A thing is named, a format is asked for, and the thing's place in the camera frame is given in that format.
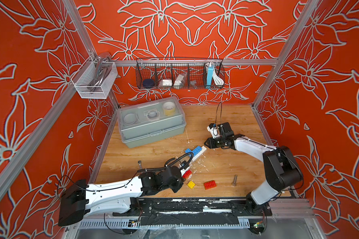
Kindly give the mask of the white lego brick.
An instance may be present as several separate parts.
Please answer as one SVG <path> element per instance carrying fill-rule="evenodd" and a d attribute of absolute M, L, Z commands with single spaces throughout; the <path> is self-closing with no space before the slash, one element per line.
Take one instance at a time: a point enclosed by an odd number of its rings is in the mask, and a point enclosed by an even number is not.
<path fill-rule="evenodd" d="M 202 151 L 199 154 L 194 155 L 194 157 L 192 158 L 192 162 L 195 162 L 207 150 L 207 148 L 205 146 L 201 146 L 201 147 L 202 147 Z"/>

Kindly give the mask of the red lego brick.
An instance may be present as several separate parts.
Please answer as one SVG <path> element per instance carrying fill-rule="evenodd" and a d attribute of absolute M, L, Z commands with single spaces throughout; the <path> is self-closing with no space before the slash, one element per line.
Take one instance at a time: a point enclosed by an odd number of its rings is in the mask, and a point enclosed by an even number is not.
<path fill-rule="evenodd" d="M 192 175 L 192 171 L 189 169 L 182 175 L 182 178 L 188 179 L 191 175 Z"/>
<path fill-rule="evenodd" d="M 217 184 L 214 180 L 210 180 L 210 181 L 204 182 L 203 186 L 204 186 L 205 190 L 209 190 L 209 189 L 215 188 L 217 186 Z"/>

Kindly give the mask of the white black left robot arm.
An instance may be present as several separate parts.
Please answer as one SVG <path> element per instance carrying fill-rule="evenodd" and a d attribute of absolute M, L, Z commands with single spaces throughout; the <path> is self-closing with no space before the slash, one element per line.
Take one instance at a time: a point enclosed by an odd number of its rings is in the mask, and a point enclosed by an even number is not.
<path fill-rule="evenodd" d="M 131 179 L 107 184 L 86 184 L 78 180 L 61 196 L 58 225 L 69 226 L 85 215 L 106 212 L 124 214 L 132 208 L 132 199 L 153 196 L 166 189 L 178 192 L 188 167 L 165 166 L 160 172 L 144 169 Z"/>

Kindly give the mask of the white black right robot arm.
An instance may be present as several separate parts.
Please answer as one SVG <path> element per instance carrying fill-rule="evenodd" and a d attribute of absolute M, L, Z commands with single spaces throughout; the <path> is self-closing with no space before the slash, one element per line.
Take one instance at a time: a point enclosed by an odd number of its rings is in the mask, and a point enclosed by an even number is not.
<path fill-rule="evenodd" d="M 209 137 L 204 145 L 210 149 L 233 149 L 246 153 L 264 165 L 265 181 L 247 194 L 245 210 L 255 214 L 282 191 L 304 180 L 303 173 L 291 150 L 286 146 L 275 147 L 235 134 L 230 124 L 211 123 L 207 130 Z"/>

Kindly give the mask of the yellow lego brick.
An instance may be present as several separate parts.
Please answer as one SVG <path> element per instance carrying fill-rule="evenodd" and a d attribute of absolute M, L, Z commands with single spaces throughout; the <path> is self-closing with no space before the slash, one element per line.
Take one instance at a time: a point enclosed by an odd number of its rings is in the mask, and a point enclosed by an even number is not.
<path fill-rule="evenodd" d="M 195 187 L 195 183 L 190 180 L 190 181 L 187 183 L 187 186 L 188 186 L 190 189 L 193 189 L 193 188 Z"/>

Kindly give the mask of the metal bolt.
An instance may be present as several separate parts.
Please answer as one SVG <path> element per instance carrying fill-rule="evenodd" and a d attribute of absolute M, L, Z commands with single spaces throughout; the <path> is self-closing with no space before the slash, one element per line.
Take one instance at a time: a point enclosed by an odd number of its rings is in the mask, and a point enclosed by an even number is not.
<path fill-rule="evenodd" d="M 234 176 L 233 182 L 231 183 L 232 186 L 236 186 L 237 182 L 237 175 Z"/>

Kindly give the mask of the yellow tape roll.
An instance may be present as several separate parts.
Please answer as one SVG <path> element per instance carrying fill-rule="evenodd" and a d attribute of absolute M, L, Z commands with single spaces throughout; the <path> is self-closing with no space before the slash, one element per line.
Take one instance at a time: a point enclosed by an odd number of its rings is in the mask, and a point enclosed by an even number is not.
<path fill-rule="evenodd" d="M 163 111 L 165 116 L 171 116 L 174 115 L 176 113 L 176 104 L 174 102 L 171 101 L 167 101 L 165 103 L 163 103 Z"/>

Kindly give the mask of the grey translucent plastic storage box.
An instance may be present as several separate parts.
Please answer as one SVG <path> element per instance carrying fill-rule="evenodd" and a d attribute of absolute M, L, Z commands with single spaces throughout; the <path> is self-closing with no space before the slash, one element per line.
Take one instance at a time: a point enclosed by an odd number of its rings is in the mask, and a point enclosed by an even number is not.
<path fill-rule="evenodd" d="M 163 103 L 176 104 L 176 113 L 165 116 Z M 184 133 L 185 114 L 176 97 L 163 98 L 124 107 L 118 111 L 118 129 L 122 143 L 139 147 Z"/>

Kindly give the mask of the light blue box in basket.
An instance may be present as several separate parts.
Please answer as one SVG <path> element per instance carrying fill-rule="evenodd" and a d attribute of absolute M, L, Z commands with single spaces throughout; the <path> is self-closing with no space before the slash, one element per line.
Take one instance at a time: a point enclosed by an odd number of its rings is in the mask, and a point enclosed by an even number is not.
<path fill-rule="evenodd" d="M 206 85 L 205 88 L 209 89 L 212 85 L 212 77 L 214 73 L 214 65 L 210 63 L 207 67 Z"/>

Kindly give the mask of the white packet in basket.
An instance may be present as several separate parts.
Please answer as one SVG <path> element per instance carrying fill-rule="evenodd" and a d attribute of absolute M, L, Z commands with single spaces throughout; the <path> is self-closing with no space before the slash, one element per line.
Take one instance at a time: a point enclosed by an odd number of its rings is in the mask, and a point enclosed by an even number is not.
<path fill-rule="evenodd" d="M 179 74 L 175 79 L 174 89 L 181 89 L 186 83 L 186 78 L 187 78 L 186 73 Z"/>

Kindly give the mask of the white box in basket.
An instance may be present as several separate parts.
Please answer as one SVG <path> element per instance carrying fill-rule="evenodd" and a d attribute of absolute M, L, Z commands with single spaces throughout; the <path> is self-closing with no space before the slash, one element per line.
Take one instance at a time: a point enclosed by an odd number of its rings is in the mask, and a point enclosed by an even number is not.
<path fill-rule="evenodd" d="M 159 87 L 161 88 L 169 88 L 173 85 L 173 82 L 171 79 L 162 79 L 159 81 Z"/>

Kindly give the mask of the dark blue round object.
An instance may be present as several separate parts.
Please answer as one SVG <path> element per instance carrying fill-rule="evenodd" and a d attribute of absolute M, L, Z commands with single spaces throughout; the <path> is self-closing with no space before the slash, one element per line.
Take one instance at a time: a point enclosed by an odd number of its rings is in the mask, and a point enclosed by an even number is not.
<path fill-rule="evenodd" d="M 153 88 L 155 86 L 155 82 L 154 82 L 153 79 L 148 78 L 148 79 L 143 80 L 142 85 L 146 89 L 151 89 L 151 88 Z"/>

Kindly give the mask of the metal tongs in bin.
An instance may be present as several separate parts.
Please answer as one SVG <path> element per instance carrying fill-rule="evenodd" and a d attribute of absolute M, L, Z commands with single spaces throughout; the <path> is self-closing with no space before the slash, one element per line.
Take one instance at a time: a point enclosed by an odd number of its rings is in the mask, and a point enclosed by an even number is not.
<path fill-rule="evenodd" d="M 98 86 L 101 86 L 104 79 L 109 75 L 111 66 L 107 64 L 111 60 L 109 52 L 103 52 L 97 56 L 96 73 L 94 79 L 89 83 L 89 91 L 95 92 Z"/>

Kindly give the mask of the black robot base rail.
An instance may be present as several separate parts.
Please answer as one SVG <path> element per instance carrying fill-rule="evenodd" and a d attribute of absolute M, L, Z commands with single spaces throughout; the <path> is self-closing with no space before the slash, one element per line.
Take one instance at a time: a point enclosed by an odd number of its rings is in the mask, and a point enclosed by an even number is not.
<path fill-rule="evenodd" d="M 252 208 L 246 198 L 140 198 L 126 213 L 111 215 L 136 218 L 143 226 L 235 226 L 240 218 L 251 224 L 267 219 L 272 211 L 268 203 Z"/>

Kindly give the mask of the clear plastic wall bin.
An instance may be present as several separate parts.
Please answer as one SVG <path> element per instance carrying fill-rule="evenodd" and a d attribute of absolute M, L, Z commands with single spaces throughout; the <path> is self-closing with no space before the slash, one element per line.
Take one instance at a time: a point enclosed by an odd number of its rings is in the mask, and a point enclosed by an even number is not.
<path fill-rule="evenodd" d="M 118 76 L 112 61 L 97 63 L 89 60 L 80 68 L 72 83 L 82 99 L 106 99 Z"/>

